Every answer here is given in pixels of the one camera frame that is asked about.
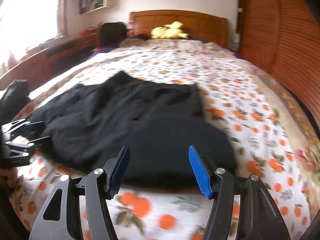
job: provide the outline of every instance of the wooden wardrobe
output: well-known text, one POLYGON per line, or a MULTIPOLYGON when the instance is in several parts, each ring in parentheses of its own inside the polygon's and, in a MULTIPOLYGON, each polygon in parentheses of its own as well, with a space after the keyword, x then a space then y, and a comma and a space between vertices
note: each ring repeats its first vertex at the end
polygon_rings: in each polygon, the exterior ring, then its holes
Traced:
POLYGON ((273 75, 320 127, 320 26, 304 0, 244 0, 239 54, 273 75))

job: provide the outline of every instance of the window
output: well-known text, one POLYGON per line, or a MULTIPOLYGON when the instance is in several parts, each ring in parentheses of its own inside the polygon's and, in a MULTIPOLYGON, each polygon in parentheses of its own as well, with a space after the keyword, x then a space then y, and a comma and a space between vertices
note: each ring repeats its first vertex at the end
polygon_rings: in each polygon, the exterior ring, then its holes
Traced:
POLYGON ((0 7, 0 64, 8 61, 10 51, 20 59, 28 49, 61 36, 60 6, 61 0, 5 0, 0 7))

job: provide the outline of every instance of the wooden cabinet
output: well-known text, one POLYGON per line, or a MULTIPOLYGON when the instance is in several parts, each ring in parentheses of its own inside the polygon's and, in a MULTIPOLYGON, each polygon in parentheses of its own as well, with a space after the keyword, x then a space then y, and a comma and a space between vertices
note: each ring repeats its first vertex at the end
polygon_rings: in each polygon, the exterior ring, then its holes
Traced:
POLYGON ((4 74, 0 78, 0 90, 4 90, 15 79, 28 80, 31 90, 34 90, 73 66, 86 61, 93 48, 95 48, 95 34, 44 49, 4 74))

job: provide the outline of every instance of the bedsheet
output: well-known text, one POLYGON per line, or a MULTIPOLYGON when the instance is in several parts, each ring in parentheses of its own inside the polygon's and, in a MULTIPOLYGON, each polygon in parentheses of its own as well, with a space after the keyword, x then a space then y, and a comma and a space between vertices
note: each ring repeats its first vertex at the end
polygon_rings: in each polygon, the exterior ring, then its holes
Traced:
MULTIPOLYGON (((318 210, 315 170, 308 169, 318 154, 314 149, 317 145, 314 132, 300 113, 300 121, 304 122, 301 132, 300 124, 292 113, 286 112, 288 108, 283 101, 277 101, 276 89, 271 89, 276 81, 266 82, 265 73, 214 43, 127 39, 119 49, 98 54, 51 81, 51 85, 39 88, 32 102, 15 119, 25 117, 77 83, 102 83, 120 70, 153 82, 197 82, 205 120, 228 134, 238 164, 237 175, 259 175, 278 205, 291 238, 302 235, 318 210)), ((298 106, 290 109, 299 111, 298 106)), ((26 143, 23 138, 17 140, 26 143)), ((313 167, 318 167, 319 163, 314 163, 313 167)), ((19 181, 10 201, 28 230, 62 174, 72 178, 83 176, 39 151, 30 166, 18 169, 19 181)), ((235 196, 230 239, 236 234, 239 201, 235 196)), ((80 202, 84 236, 91 239, 84 198, 80 202)), ((172 192, 172 189, 150 191, 123 185, 107 205, 119 239, 196 240, 204 232, 212 201, 194 188, 172 192)))

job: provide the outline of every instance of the wall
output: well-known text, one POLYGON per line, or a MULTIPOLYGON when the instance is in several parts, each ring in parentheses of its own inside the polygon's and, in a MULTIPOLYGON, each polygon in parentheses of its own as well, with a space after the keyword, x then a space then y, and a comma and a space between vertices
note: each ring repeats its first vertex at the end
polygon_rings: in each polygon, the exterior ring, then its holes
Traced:
POLYGON ((176 9, 207 13, 229 20, 229 47, 234 47, 238 0, 114 0, 113 7, 91 14, 78 14, 79 0, 67 0, 67 30, 70 36, 99 22, 128 22, 131 11, 176 9))

